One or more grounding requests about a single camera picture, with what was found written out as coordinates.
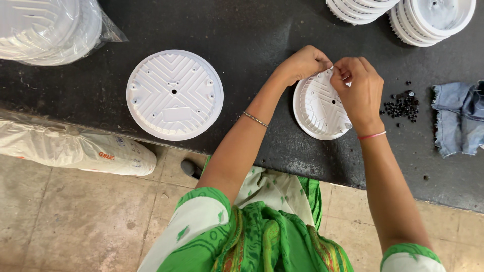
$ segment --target concrete floor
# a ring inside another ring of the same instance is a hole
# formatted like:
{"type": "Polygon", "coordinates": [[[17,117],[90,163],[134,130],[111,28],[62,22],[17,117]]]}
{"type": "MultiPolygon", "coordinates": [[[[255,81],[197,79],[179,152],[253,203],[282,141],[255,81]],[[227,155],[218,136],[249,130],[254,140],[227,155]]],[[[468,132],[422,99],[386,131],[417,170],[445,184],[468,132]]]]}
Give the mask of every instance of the concrete floor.
{"type": "MultiPolygon", "coordinates": [[[[0,155],[0,272],[135,272],[196,185],[183,158],[157,147],[145,177],[52,168],[0,155]]],[[[355,271],[379,271],[381,252],[365,191],[321,182],[321,235],[346,250],[355,271]]],[[[484,272],[484,216],[418,202],[447,272],[484,272]]]]}

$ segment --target bangle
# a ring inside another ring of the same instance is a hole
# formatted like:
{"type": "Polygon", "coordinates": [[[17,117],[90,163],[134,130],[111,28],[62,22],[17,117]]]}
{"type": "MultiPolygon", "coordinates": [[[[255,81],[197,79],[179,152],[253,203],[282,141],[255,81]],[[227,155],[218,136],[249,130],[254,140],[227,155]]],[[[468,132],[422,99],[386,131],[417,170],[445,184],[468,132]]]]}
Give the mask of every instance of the bangle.
{"type": "Polygon", "coordinates": [[[366,139],[366,138],[373,138],[373,137],[376,137],[376,136],[380,136],[380,135],[383,135],[387,133],[386,131],[382,132],[382,133],[378,133],[378,134],[375,134],[375,135],[369,135],[369,136],[359,136],[358,139],[359,140],[363,140],[363,139],[366,139]]]}
{"type": "Polygon", "coordinates": [[[265,127],[269,128],[269,126],[268,126],[268,125],[264,124],[264,123],[263,123],[263,122],[261,122],[259,119],[255,118],[254,116],[252,116],[252,115],[250,115],[250,114],[246,113],[245,111],[242,111],[242,112],[243,112],[245,115],[247,115],[247,117],[249,117],[250,119],[252,119],[252,120],[254,120],[254,121],[257,121],[259,124],[261,124],[261,125],[263,125],[263,126],[265,126],[265,127]]]}

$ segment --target blue denim rag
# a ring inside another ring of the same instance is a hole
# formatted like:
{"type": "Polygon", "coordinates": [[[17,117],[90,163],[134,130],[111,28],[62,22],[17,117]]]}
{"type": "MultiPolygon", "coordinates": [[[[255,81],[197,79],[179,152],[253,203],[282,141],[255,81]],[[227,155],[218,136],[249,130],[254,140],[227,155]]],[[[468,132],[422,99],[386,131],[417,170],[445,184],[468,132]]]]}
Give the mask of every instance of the blue denim rag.
{"type": "Polygon", "coordinates": [[[434,85],[437,113],[436,146],[445,158],[457,152],[475,155],[484,144],[484,80],[476,85],[455,82],[434,85]]]}

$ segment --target black shoe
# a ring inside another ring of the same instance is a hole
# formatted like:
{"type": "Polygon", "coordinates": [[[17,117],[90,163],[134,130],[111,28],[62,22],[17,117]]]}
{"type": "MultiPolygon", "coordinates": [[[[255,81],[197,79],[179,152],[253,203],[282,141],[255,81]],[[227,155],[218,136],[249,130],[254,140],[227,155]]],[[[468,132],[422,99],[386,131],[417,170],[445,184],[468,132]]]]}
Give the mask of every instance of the black shoe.
{"type": "Polygon", "coordinates": [[[188,159],[184,159],[181,162],[180,167],[187,176],[190,176],[194,179],[199,180],[200,176],[202,175],[202,169],[198,168],[194,162],[188,159]]]}

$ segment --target clear plastic bag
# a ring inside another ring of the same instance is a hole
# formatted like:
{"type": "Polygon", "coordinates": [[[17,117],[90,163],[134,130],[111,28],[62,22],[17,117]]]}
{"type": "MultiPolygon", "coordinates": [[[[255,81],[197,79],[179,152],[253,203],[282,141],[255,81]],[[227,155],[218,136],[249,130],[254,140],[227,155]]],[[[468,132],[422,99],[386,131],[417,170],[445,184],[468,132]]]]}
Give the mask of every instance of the clear plastic bag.
{"type": "Polygon", "coordinates": [[[127,41],[97,0],[0,0],[0,59],[57,66],[127,41]]]}
{"type": "Polygon", "coordinates": [[[136,141],[70,125],[0,112],[0,154],[43,165],[145,176],[156,156],[136,141]]]}

